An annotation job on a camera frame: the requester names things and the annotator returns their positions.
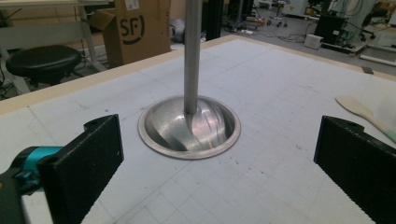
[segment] black stool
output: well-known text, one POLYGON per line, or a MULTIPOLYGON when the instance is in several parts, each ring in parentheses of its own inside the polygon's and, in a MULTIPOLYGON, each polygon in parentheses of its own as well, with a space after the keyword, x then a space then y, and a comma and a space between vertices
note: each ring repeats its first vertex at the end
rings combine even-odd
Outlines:
POLYGON ((8 58, 8 72, 18 77, 29 77, 31 84, 61 83, 62 78, 74 73, 75 67, 81 63, 81 55, 76 49, 63 45, 38 47, 18 51, 8 58))

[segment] metal bowl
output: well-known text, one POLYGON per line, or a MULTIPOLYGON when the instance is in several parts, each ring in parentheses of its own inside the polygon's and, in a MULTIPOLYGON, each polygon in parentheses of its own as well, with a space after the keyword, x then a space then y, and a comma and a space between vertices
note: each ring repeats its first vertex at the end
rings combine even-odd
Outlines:
POLYGON ((143 141, 163 155, 186 160, 212 157, 229 149, 241 132, 239 118, 227 105, 198 96, 197 111, 184 113, 184 97, 151 105, 141 115, 143 141))

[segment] gray floor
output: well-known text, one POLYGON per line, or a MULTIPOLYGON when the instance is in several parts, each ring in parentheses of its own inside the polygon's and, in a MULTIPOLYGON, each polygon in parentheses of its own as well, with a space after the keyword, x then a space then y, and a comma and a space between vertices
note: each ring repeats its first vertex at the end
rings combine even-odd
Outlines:
MULTIPOLYGON (((264 17, 265 20, 267 21, 270 16, 274 16, 276 13, 274 12, 274 8, 272 10, 267 9, 267 8, 259 8, 258 9, 258 14, 261 17, 264 17)), ((370 49, 370 48, 364 48, 361 53, 356 54, 356 55, 349 55, 343 52, 339 52, 336 50, 331 50, 331 49, 310 49, 304 46, 304 36, 307 34, 313 34, 316 28, 316 23, 311 21, 311 20, 306 20, 304 18, 291 18, 291 17, 286 17, 288 26, 280 26, 276 27, 276 24, 273 22, 271 25, 265 24, 264 26, 258 26, 254 27, 256 23, 249 23, 249 22, 244 22, 240 23, 238 25, 246 25, 246 27, 253 32, 252 35, 247 35, 247 34, 241 34, 241 33, 234 33, 234 32, 229 32, 228 30, 224 29, 221 32, 221 35, 242 35, 248 38, 256 39, 262 42, 278 45, 284 48, 288 49, 295 49, 298 51, 302 51, 305 53, 309 53, 312 55, 316 55, 319 57, 335 60, 338 62, 342 63, 348 63, 348 64, 353 64, 357 66, 366 66, 372 68, 374 71, 390 74, 393 76, 396 76, 396 68, 390 65, 385 65, 382 63, 374 63, 374 62, 369 62, 360 59, 361 54, 389 60, 389 61, 396 61, 396 53, 390 53, 386 52, 384 50, 378 50, 378 49, 370 49)), ((390 32, 390 35, 396 37, 396 29, 391 28, 387 29, 382 32, 390 32)), ((173 49, 179 49, 179 46, 174 45, 173 49)), ((104 52, 103 47, 99 47, 97 50, 97 55, 99 61, 106 66, 106 53, 104 52)), ((94 75, 95 71, 86 65, 85 63, 82 63, 78 67, 78 71, 84 75, 84 76, 90 76, 94 75)), ((72 75, 71 77, 67 77, 63 80, 63 82, 69 81, 76 79, 78 77, 72 75)), ((12 88, 12 86, 8 85, 9 88, 7 88, 7 92, 4 94, 4 90, 0 91, 0 100, 4 100, 10 97, 17 96, 18 94, 16 93, 15 88, 12 88)), ((31 86, 31 91, 36 91, 40 90, 43 88, 47 88, 47 85, 39 85, 38 87, 33 87, 31 86)))
MULTIPOLYGON (((274 16, 276 13, 269 9, 260 8, 259 14, 260 16, 268 20, 270 16, 274 16)), ((285 19, 287 20, 288 23, 287 27, 283 27, 283 26, 276 27, 275 23, 272 22, 272 24, 269 26, 264 25, 263 27, 259 27, 257 30, 251 29, 253 31, 252 35, 238 34, 238 33, 234 33, 234 34, 242 35, 252 39, 260 40, 262 42, 278 45, 288 49, 295 49, 298 51, 302 51, 305 53, 309 53, 327 59, 332 59, 342 63, 348 63, 357 66, 367 66, 375 71, 396 76, 396 68, 393 66, 382 63, 369 62, 360 59, 360 55, 364 54, 364 55, 369 55, 372 57, 377 57, 384 60, 395 62, 396 53, 387 52, 378 49, 364 48, 360 53, 354 56, 350 56, 346 53, 342 53, 331 49, 324 49, 324 48, 320 48, 318 50, 310 49, 305 47, 304 43, 301 43, 304 42, 304 38, 302 37, 302 35, 313 34, 315 32, 316 23, 311 20, 306 20, 304 18, 285 17, 285 19)), ((382 32, 383 33, 387 32, 387 35, 389 33, 393 35, 395 38, 394 43, 396 44, 396 28, 389 28, 382 32)), ((367 39, 368 39, 367 43, 370 43, 369 41, 371 40, 368 35, 367 35, 367 39)))

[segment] laboratory floor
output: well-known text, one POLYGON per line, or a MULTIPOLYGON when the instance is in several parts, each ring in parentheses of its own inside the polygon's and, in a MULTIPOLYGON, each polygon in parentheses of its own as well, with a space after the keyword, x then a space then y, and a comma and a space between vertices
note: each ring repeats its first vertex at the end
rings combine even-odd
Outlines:
MULTIPOLYGON (((273 7, 270 9, 270 8, 261 7, 257 9, 256 13, 258 17, 264 18, 265 21, 268 21, 270 16, 274 16, 276 14, 276 8, 273 7)), ((233 25, 238 25, 239 27, 241 26, 246 27, 249 31, 252 32, 252 34, 234 32, 231 31, 230 29, 224 28, 221 31, 221 36, 241 35, 244 37, 266 42, 269 44, 277 45, 283 48, 294 49, 297 51, 316 55, 318 57, 327 58, 341 63, 370 67, 374 71, 396 76, 396 69, 394 66, 390 66, 382 63, 374 63, 360 59, 360 55, 364 54, 394 62, 396 61, 396 53, 386 52, 384 50, 379 50, 379 49, 364 48, 361 52, 355 55, 350 55, 332 49, 307 48, 304 45, 304 37, 308 34, 313 34, 315 32, 316 22, 314 20, 309 20, 308 18, 301 18, 301 17, 285 17, 285 19, 288 24, 287 27, 284 26, 276 27, 276 23, 274 21, 271 25, 265 24, 264 26, 257 26, 257 23, 246 22, 246 21, 241 22, 240 24, 234 23, 233 25)), ((367 36, 368 39, 367 43, 373 42, 377 44, 377 42, 382 39, 385 39, 386 41, 389 42, 389 37, 391 39, 390 41, 393 41, 394 39, 393 43, 396 43, 395 28, 388 28, 385 30, 381 30, 375 34, 376 34, 376 39, 374 40, 370 40, 369 36, 367 36)), ((183 46, 181 44, 172 45, 172 50, 178 50, 182 48, 183 46)), ((106 51, 104 46, 97 47, 96 53, 99 61, 104 66, 107 66, 106 51)), ((90 66, 88 66, 85 63, 82 63, 80 66, 78 66, 78 72, 81 73, 83 76, 89 76, 96 73, 95 70, 93 70, 90 66)), ((63 82, 73 80, 76 78, 78 77, 72 75, 71 77, 65 78, 63 82)), ((10 97, 14 97, 18 95, 15 88, 13 88, 12 85, 9 85, 9 83, 6 83, 6 85, 7 86, 0 91, 0 100, 8 99, 10 97)), ((31 91, 37 91, 47 87, 48 87, 47 85, 39 85, 38 87, 31 86, 30 88, 31 91)))

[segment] chair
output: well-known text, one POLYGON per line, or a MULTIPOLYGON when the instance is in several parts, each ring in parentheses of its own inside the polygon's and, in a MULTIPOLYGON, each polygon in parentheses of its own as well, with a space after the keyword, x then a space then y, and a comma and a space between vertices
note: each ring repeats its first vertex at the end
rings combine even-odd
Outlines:
POLYGON ((25 82, 59 84, 62 77, 74 72, 81 56, 75 49, 59 45, 86 40, 90 52, 87 61, 98 71, 106 69, 97 61, 89 25, 85 21, 0 29, 1 68, 18 92, 30 92, 25 82))
MULTIPOLYGON (((364 21, 363 21, 363 24, 361 25, 361 27, 368 26, 373 17, 386 17, 387 14, 388 14, 388 11, 385 8, 374 7, 373 10, 364 18, 364 21)), ((361 30, 361 41, 366 41, 366 36, 364 34, 369 34, 370 39, 375 38, 374 32, 362 29, 361 30)))
POLYGON ((75 67, 81 63, 81 55, 76 49, 63 45, 23 49, 11 55, 6 68, 12 75, 30 78, 30 84, 51 86, 61 83, 71 73, 81 77, 75 67))
POLYGON ((286 19, 280 15, 280 8, 281 5, 286 5, 286 4, 290 4, 290 1, 275 1, 277 2, 277 11, 276 11, 276 15, 275 16, 270 16, 270 18, 268 19, 267 25, 271 25, 272 21, 277 21, 277 25, 276 27, 279 27, 283 24, 284 27, 288 27, 288 22, 286 21, 286 19))

